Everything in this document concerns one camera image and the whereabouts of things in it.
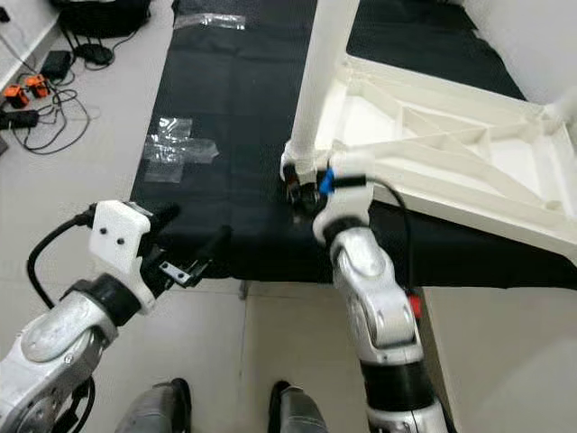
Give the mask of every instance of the white wall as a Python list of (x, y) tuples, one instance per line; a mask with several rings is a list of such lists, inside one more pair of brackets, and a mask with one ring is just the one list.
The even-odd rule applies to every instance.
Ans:
[(463, 0), (527, 99), (553, 102), (577, 85), (577, 2)]
[[(25, 59), (51, 29), (58, 14), (49, 0), (4, 0), (1, 5), (6, 8), (12, 21), (0, 23), (0, 34)], [(19, 67), (20, 62), (0, 43), (0, 83)]]

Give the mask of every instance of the robotic arm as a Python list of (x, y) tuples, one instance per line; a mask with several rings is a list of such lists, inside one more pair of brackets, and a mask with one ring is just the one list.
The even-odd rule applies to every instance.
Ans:
[(346, 302), (361, 361), (372, 432), (446, 433), (443, 408), (426, 375), (417, 322), (395, 281), (393, 262), (369, 229), (373, 184), (362, 156), (335, 155), (313, 224), (329, 247), (333, 282)]
[[(417, 324), (391, 259), (368, 228), (373, 185), (366, 161), (335, 155), (329, 192), (313, 229), (329, 247), (334, 285), (346, 301), (367, 392), (373, 432), (445, 433), (441, 404), (426, 377)], [(0, 433), (62, 433), (75, 428), (75, 410), (100, 357), (134, 314), (147, 314), (173, 283), (196, 285), (228, 243), (223, 227), (190, 265), (176, 265), (155, 239), (176, 216), (134, 203), (104, 201), (80, 218), (92, 228), (90, 251), (106, 273), (77, 281), (61, 302), (20, 333), (0, 363)], [(57, 418), (67, 398), (72, 404)]]
[[(73, 428), (87, 380), (118, 337), (118, 328), (137, 312), (150, 312), (174, 282), (189, 287), (200, 281), (229, 241), (230, 227), (223, 227), (182, 271), (155, 244), (177, 213), (175, 207), (152, 214), (134, 203), (103, 201), (82, 214), (81, 225), (92, 227), (90, 251), (106, 273), (94, 281), (77, 281), (56, 307), (17, 336), (0, 363), (0, 433)], [(57, 419), (69, 396), (72, 405)]]

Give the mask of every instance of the gray floor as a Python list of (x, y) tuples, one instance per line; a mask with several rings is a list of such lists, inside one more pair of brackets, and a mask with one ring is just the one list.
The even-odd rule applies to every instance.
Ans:
[(427, 297), (458, 431), (575, 431), (574, 290), (435, 288)]
[[(24, 265), (34, 245), (87, 204), (127, 199), (169, 44), (168, 0), (100, 72), (77, 64), (76, 88), (98, 117), (66, 152), (38, 157), (9, 134), (0, 157), (0, 355), (27, 321), (42, 312)], [(80, 118), (78, 110), (70, 116)], [(69, 128), (74, 136), (82, 122)], [(50, 136), (34, 130), (31, 145)], [(68, 233), (41, 259), (42, 281), (56, 298), (71, 282), (93, 277), (87, 231)], [(181, 376), (194, 394), (196, 432), (263, 432), (271, 385), (285, 378), (313, 395), (334, 433), (365, 431), (364, 395), (343, 307), (327, 286), (205, 281), (162, 296), (148, 317), (121, 329), (96, 373), (97, 398), (86, 433), (114, 431), (130, 402), (158, 381)]]

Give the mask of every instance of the black bag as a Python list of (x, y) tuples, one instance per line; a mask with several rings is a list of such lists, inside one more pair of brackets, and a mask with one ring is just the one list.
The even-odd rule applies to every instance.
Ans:
[(90, 38), (127, 36), (150, 16), (151, 0), (50, 1), (61, 10), (60, 24), (66, 30)]

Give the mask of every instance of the power strip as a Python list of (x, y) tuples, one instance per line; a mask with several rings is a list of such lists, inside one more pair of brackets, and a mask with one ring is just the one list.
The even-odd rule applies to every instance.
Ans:
[(40, 115), (36, 110), (0, 113), (0, 130), (33, 128), (38, 124), (39, 118)]

